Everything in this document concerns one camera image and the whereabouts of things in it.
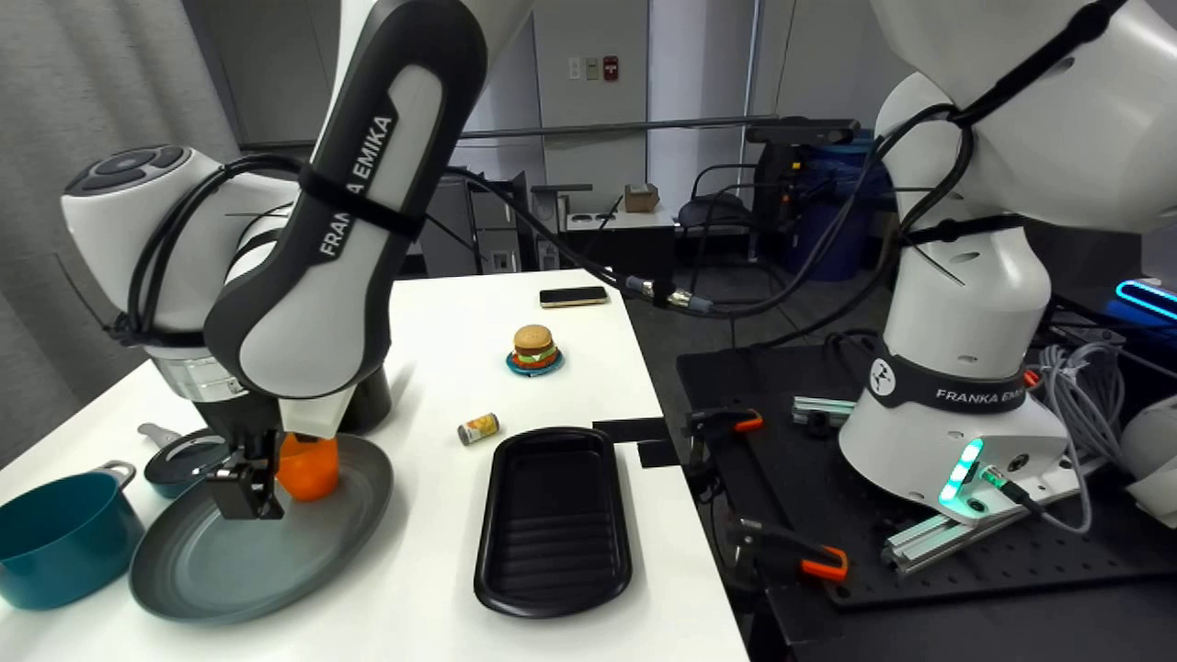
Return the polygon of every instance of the black table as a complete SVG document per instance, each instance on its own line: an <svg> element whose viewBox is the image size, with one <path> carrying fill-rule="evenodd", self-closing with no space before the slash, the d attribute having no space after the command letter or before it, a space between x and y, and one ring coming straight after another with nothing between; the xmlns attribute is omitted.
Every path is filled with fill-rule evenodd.
<svg viewBox="0 0 1177 662"><path fill-rule="evenodd" d="M750 445L782 445L782 435L797 435L787 428L791 392L846 392L853 386L846 363L822 349L702 352L681 355L681 378L692 408L755 405L764 413L770 431L745 445L718 445L713 462L733 511L791 526L771 495L781 472ZM1177 581L864 609L835 609L821 589L781 581L762 584L750 648L756 658L793 653L800 662L1171 662L1177 658Z"/></svg>

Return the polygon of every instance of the franka emika robot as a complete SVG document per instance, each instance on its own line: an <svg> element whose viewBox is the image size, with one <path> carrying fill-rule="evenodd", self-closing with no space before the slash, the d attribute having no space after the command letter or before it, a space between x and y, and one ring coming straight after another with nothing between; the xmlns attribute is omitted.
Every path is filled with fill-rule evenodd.
<svg viewBox="0 0 1177 662"><path fill-rule="evenodd" d="M336 437L391 345L391 278L525 0L343 3L343 60L305 166L131 146L64 196L71 236L164 383L272 499L281 428ZM1144 0L873 0L914 65L876 117L896 184L900 262L884 352L840 445L873 486L930 507L896 561L1080 491L1066 428L1017 370L1048 301L1021 217L1144 230L1177 202L1177 34ZM694 316L711 301L616 272Z"/></svg>

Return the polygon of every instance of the black tray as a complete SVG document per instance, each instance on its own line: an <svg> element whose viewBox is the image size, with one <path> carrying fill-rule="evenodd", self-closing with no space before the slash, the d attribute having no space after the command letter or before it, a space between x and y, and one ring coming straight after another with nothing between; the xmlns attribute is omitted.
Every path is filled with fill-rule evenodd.
<svg viewBox="0 0 1177 662"><path fill-rule="evenodd" d="M474 594L501 615L560 619L624 591L631 573L612 442L581 428L491 453Z"/></svg>

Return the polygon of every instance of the gray plate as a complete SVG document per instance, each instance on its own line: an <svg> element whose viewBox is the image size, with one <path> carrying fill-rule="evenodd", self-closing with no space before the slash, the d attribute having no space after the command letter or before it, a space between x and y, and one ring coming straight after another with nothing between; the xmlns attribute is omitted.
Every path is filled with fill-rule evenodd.
<svg viewBox="0 0 1177 662"><path fill-rule="evenodd" d="M222 519L205 490L189 490L131 557L141 607L175 622L251 622L323 589L395 495L395 467L372 442L339 442L339 462L339 491L316 505L281 495L282 519Z"/></svg>

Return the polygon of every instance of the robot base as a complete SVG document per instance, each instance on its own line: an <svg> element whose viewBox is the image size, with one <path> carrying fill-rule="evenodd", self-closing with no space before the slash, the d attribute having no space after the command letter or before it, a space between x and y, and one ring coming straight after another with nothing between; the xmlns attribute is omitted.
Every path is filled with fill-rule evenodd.
<svg viewBox="0 0 1177 662"><path fill-rule="evenodd" d="M1036 505L1077 490L1062 462L1066 428L1028 398L1014 413L960 416L922 405L884 408L864 392L840 445L860 477L957 526L984 529L1017 513L999 483L1017 483Z"/></svg>

